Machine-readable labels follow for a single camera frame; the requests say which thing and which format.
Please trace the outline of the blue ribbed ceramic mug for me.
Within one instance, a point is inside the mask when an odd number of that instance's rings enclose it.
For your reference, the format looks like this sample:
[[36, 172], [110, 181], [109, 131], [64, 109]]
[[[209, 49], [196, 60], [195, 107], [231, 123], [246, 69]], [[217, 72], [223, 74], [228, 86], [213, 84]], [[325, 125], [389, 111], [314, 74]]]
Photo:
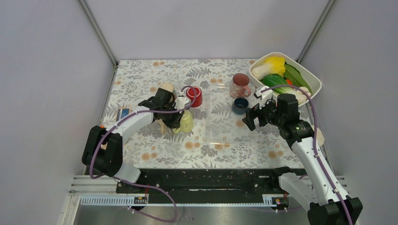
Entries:
[[249, 106], [249, 102], [246, 98], [236, 98], [232, 104], [232, 111], [237, 115], [245, 114], [247, 108]]

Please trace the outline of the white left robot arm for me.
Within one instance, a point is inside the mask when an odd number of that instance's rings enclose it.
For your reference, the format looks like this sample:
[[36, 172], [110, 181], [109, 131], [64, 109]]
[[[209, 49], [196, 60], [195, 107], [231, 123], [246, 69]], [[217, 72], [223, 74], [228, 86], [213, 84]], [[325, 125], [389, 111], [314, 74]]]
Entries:
[[127, 182], [135, 193], [145, 188], [141, 171], [124, 162], [123, 145], [141, 128], [160, 120], [168, 128], [178, 128], [184, 111], [191, 100], [185, 96], [175, 96], [173, 92], [159, 88], [156, 94], [140, 102], [137, 108], [118, 120], [112, 127], [91, 128], [82, 155], [82, 163], [90, 171]]

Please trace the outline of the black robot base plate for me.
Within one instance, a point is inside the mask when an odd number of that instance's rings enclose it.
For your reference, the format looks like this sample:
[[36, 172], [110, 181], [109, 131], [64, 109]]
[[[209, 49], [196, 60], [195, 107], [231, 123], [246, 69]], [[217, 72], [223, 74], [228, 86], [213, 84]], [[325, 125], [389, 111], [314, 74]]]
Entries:
[[155, 186], [166, 192], [178, 204], [265, 204], [263, 195], [283, 195], [277, 175], [293, 172], [304, 175], [305, 169], [279, 167], [275, 169], [142, 169], [139, 187], [120, 182], [118, 194], [143, 194], [149, 204], [166, 204], [170, 200]]

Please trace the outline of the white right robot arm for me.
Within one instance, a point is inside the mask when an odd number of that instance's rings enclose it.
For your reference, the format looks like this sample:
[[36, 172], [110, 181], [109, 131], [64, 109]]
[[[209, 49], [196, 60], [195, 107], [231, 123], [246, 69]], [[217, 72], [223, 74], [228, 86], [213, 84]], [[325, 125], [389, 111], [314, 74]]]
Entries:
[[280, 136], [297, 155], [312, 183], [308, 187], [287, 167], [276, 169], [269, 180], [275, 193], [288, 192], [307, 212], [312, 225], [354, 225], [363, 209], [359, 198], [351, 198], [333, 174], [316, 140], [316, 131], [300, 118], [298, 101], [292, 94], [280, 94], [247, 108], [242, 121], [253, 131], [259, 126], [278, 127]]

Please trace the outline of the pink patterned mug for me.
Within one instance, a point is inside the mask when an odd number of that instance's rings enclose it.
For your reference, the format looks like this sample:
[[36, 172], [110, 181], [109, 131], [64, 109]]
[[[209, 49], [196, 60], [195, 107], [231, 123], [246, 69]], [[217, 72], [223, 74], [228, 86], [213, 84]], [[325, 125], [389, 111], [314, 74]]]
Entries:
[[251, 89], [248, 87], [250, 79], [247, 75], [238, 73], [232, 78], [230, 87], [230, 96], [233, 98], [245, 98], [251, 95]]

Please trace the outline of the yellow-green ceramic mug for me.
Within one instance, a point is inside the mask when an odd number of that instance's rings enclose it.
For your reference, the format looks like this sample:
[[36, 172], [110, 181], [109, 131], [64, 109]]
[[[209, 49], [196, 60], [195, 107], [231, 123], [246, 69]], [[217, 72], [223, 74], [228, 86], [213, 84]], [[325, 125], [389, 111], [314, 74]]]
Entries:
[[180, 119], [180, 127], [179, 128], [173, 128], [172, 132], [174, 134], [177, 134], [179, 132], [183, 133], [189, 133], [192, 131], [194, 127], [194, 121], [193, 121], [193, 116], [188, 110], [184, 110], [184, 113]]

